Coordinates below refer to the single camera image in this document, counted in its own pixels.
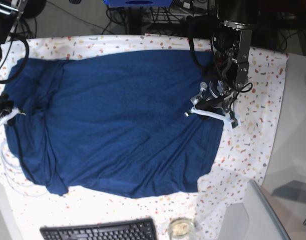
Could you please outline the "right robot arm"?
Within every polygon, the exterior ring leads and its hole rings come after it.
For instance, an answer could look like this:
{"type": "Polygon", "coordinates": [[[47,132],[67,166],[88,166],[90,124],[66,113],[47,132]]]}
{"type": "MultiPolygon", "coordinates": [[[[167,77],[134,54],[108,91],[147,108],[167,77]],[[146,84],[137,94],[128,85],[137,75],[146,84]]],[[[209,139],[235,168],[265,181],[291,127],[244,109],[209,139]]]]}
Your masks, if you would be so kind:
{"type": "MultiPolygon", "coordinates": [[[[24,69],[29,58],[29,45],[25,37],[16,33],[16,25],[19,23],[24,13],[27,1],[25,0],[0,0],[0,62],[2,60],[1,45],[7,40],[21,41],[25,46],[25,57],[15,74],[6,80],[0,80],[0,85],[8,84],[13,81],[24,69]]],[[[21,110],[14,107],[13,101],[9,100],[6,94],[0,95],[0,127],[21,114],[21,110]]]]}

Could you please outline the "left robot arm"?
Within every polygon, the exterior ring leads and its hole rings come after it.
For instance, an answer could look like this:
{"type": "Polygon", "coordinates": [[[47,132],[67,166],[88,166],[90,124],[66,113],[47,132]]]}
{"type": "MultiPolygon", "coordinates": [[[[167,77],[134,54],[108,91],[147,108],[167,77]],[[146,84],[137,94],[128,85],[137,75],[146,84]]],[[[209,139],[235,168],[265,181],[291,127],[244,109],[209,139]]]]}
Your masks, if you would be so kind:
{"type": "Polygon", "coordinates": [[[258,3],[255,0],[217,0],[215,12],[216,17],[207,14],[188,20],[190,54],[205,81],[200,84],[199,93],[191,98],[193,107],[186,116],[214,118],[223,121],[225,128],[232,131],[240,125],[240,117],[235,112],[237,97],[253,87],[248,81],[248,57],[258,3]],[[209,24],[213,53],[213,60],[206,65],[197,58],[193,36],[202,22],[209,24]]]}

